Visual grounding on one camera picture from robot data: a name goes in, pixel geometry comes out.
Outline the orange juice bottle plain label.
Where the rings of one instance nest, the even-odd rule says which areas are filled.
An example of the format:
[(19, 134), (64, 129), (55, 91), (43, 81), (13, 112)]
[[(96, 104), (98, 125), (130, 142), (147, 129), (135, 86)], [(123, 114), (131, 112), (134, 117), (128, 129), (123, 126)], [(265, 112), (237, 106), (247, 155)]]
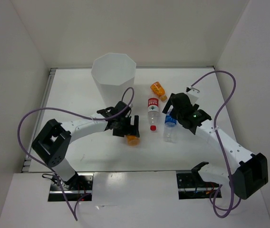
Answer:
[(126, 138), (127, 138), (127, 144), (129, 146), (137, 146), (140, 143), (140, 138), (134, 135), (128, 135)]

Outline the blue label Pocari Sweat bottle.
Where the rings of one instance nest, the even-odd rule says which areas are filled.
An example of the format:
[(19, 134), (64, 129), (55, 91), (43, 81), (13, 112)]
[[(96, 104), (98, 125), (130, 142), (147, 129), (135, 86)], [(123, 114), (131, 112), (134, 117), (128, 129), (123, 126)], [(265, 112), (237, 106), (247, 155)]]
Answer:
[(164, 141), (168, 143), (175, 143), (175, 132), (177, 128), (177, 121), (171, 117), (171, 109), (167, 112), (164, 120)]

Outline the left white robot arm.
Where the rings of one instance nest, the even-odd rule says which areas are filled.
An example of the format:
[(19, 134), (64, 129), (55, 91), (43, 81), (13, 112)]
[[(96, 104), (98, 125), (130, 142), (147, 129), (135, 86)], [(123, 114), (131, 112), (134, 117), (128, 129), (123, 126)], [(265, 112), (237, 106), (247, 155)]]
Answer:
[(139, 138), (139, 116), (135, 115), (134, 123), (131, 124), (131, 111), (131, 107), (119, 101), (116, 106), (98, 110), (88, 118), (62, 123), (51, 119), (44, 125), (31, 147), (46, 166), (61, 178), (61, 185), (72, 190), (84, 185), (84, 179), (66, 159), (69, 145), (85, 136), (107, 130), (112, 130), (113, 136)]

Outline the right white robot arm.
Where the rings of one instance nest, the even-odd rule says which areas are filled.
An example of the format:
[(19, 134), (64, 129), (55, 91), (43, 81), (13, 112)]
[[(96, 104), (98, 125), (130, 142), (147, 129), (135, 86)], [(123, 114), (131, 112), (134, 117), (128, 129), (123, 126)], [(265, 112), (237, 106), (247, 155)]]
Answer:
[(262, 154), (245, 149), (219, 127), (214, 127), (212, 118), (198, 104), (192, 104), (191, 96), (185, 93), (171, 94), (163, 113), (170, 112), (183, 128), (205, 140), (216, 151), (226, 153), (230, 170), (203, 161), (192, 168), (192, 183), (201, 187), (206, 182), (233, 185), (233, 192), (242, 200), (268, 183), (268, 161)]

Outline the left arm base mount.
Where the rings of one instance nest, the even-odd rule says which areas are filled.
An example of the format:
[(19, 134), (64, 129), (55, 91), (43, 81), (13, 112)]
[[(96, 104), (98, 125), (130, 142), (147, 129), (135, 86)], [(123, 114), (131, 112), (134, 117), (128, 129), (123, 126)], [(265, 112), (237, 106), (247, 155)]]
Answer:
[[(53, 174), (43, 173), (42, 178), (51, 181), (48, 201), (49, 202), (62, 202), (65, 201), (63, 193), (59, 184), (57, 184), (57, 179)], [(69, 185), (61, 182), (64, 193), (68, 201), (91, 201), (92, 200), (92, 188), (94, 173), (79, 173), (80, 181), (76, 183), (71, 183)]]

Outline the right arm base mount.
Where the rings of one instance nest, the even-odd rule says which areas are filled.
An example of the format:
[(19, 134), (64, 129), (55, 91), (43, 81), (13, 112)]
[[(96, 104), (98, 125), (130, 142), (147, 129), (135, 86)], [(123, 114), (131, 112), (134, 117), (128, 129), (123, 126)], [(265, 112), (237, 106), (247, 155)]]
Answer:
[(177, 171), (176, 180), (179, 200), (206, 199), (219, 187), (217, 183), (204, 182), (195, 177), (191, 171)]

